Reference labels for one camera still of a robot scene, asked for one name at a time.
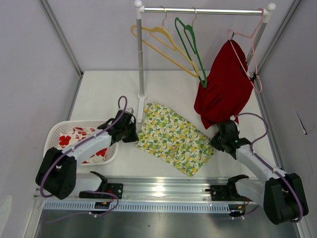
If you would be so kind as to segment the lemon print skirt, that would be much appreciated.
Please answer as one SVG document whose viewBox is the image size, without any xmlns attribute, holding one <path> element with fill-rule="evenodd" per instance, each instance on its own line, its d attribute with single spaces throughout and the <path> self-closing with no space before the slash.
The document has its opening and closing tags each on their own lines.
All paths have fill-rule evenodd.
<svg viewBox="0 0 317 238">
<path fill-rule="evenodd" d="M 214 155 L 210 139 L 184 117 L 159 103 L 148 103 L 137 147 L 192 177 Z"/>
</svg>

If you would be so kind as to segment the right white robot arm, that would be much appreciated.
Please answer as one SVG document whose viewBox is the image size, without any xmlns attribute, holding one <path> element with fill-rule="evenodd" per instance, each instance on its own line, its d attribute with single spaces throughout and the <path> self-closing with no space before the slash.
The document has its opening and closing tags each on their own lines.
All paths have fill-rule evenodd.
<svg viewBox="0 0 317 238">
<path fill-rule="evenodd" d="M 228 120 L 217 127 L 218 132 L 211 139 L 211 145 L 245 165 L 260 181 L 256 183 L 247 175 L 231 177 L 221 199 L 249 199 L 263 207 L 267 218 L 275 225 L 299 222 L 308 215 L 302 180 L 296 173 L 288 174 L 274 167 L 255 152 L 254 144 L 239 136 L 238 126 L 234 121 Z"/>
</svg>

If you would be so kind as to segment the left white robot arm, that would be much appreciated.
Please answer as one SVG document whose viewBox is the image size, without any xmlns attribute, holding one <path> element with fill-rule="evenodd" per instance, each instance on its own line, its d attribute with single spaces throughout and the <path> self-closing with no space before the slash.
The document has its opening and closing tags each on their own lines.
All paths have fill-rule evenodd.
<svg viewBox="0 0 317 238">
<path fill-rule="evenodd" d="M 115 118 L 100 125 L 87 138 L 62 150 L 50 148 L 35 179 L 41 196 L 65 199 L 74 192 L 89 192 L 96 198 L 103 198 L 107 194 L 106 179 L 96 172 L 78 173 L 77 168 L 93 154 L 119 141 L 130 143 L 137 140 L 135 116 L 129 111 L 119 110 Z"/>
</svg>

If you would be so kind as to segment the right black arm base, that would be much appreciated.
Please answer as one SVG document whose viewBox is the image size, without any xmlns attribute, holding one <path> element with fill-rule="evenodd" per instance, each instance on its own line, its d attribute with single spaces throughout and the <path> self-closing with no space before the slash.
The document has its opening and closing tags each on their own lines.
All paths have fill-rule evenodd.
<svg viewBox="0 0 317 238">
<path fill-rule="evenodd" d="M 205 189 L 211 196 L 212 201 L 247 201 L 246 197 L 241 196 L 236 189 L 236 182 L 242 179 L 249 179 L 247 175 L 237 175 L 230 177 L 225 185 L 210 185 Z"/>
</svg>

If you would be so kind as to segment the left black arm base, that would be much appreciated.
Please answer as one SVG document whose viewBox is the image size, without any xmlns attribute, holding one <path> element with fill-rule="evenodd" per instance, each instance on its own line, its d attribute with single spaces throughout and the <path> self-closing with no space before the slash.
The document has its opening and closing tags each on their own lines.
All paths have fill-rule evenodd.
<svg viewBox="0 0 317 238">
<path fill-rule="evenodd" d="M 77 173 L 76 185 L 73 190 L 79 193 L 79 198 L 87 199 L 111 199 L 109 193 L 114 194 L 118 199 L 122 198 L 123 184 L 109 183 L 108 179 L 98 172 Z"/>
</svg>

